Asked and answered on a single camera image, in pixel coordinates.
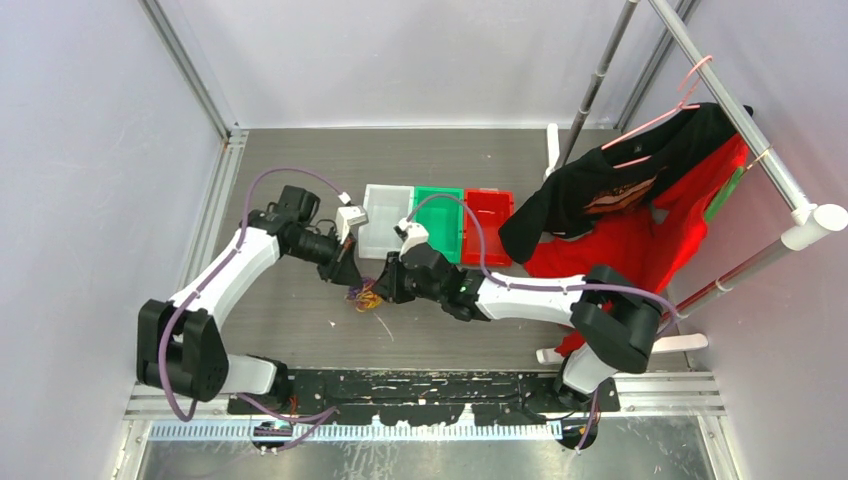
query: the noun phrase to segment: black shirt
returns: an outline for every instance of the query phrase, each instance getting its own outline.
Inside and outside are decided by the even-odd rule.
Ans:
[[[504,250],[514,261],[525,263],[543,231],[577,237],[591,231],[607,213],[626,213],[650,202],[735,134],[719,105],[702,103],[606,150],[589,150],[553,172],[504,223],[499,230]],[[650,157],[614,168],[645,156]]]

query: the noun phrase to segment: colorful string bundle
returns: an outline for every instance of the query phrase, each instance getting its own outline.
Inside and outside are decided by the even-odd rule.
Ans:
[[[365,312],[372,308],[377,308],[383,299],[379,295],[371,291],[377,280],[371,277],[362,277],[362,288],[350,287],[347,291],[345,299],[352,302],[356,306],[357,312]]]

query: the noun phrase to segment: pink clothes hanger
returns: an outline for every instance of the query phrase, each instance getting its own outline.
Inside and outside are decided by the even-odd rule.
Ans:
[[[686,78],[683,79],[683,82],[680,84],[680,86],[677,87],[677,91],[678,92],[682,91],[683,87],[686,86],[686,84],[689,82],[689,79],[692,77],[692,74],[694,74],[699,68],[701,68],[701,66],[703,66],[705,63],[709,62],[712,59],[713,59],[712,55],[707,55],[706,57],[702,58],[700,62],[696,63],[695,66],[692,67],[691,70],[689,70],[689,73],[686,74]],[[643,130],[646,130],[647,128],[650,128],[651,126],[656,125],[659,122],[662,122],[663,120],[674,115],[675,113],[679,112],[680,110],[697,110],[700,107],[700,105],[686,105],[686,102],[689,101],[689,97],[691,97],[692,94],[695,93],[695,89],[698,88],[698,83],[700,83],[700,82],[701,82],[701,77],[696,78],[695,83],[692,84],[692,87],[689,89],[689,91],[686,92],[686,95],[683,96],[683,98],[680,100],[680,102],[677,105],[675,105],[674,108],[665,112],[664,114],[660,115],[659,117],[651,120],[650,122],[648,122],[644,125],[641,125],[641,126],[635,128],[635,129],[631,130],[630,132],[627,132],[624,135],[616,138],[615,140],[607,143],[606,145],[601,147],[601,150],[606,150],[607,148],[609,148],[609,147],[611,147],[611,146],[613,146],[613,145],[615,145],[619,142],[623,142],[624,140],[627,140],[628,138],[633,137],[637,133],[639,133]],[[630,165],[636,165],[637,163],[642,163],[649,158],[651,158],[650,155],[648,155],[646,157],[642,157],[642,158],[637,158],[636,160],[631,160],[629,162],[622,163],[621,165],[616,165],[613,168],[623,168],[623,167],[627,167],[627,166],[630,166]]]

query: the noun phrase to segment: white wall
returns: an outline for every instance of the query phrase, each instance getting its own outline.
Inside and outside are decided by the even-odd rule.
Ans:
[[[0,12],[0,478],[108,478],[220,142],[138,2]]]
[[[163,0],[247,128],[570,123],[624,3]],[[648,10],[590,124],[618,119],[659,36]]]
[[[848,205],[846,2],[702,2],[691,21],[702,51],[744,103],[813,201]],[[690,68],[677,52],[635,125],[679,98]],[[701,99],[709,98],[703,90]],[[677,298],[713,279],[791,225],[757,169],[721,210]],[[706,332],[700,360],[719,381],[749,478],[842,478],[848,416],[848,234],[791,255],[688,321]]]

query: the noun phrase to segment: plastic bin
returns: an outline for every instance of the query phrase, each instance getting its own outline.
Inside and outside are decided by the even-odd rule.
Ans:
[[[395,225],[412,211],[415,189],[400,185],[366,185],[363,208],[368,223],[359,229],[359,257],[385,260],[389,252],[400,250],[403,241]]]
[[[512,192],[498,190],[466,190],[465,203],[474,212],[480,226],[483,227],[483,238],[486,242],[486,266],[508,267],[512,259],[501,246],[498,229],[512,215],[514,202]],[[480,265],[480,237],[477,228],[468,214],[465,217],[465,228],[462,236],[462,263],[464,265]]]
[[[460,188],[415,187],[415,206],[430,195],[444,193],[463,198]],[[430,246],[442,252],[451,263],[459,263],[462,251],[462,206],[447,198],[436,198],[415,214],[415,221],[430,234]]]

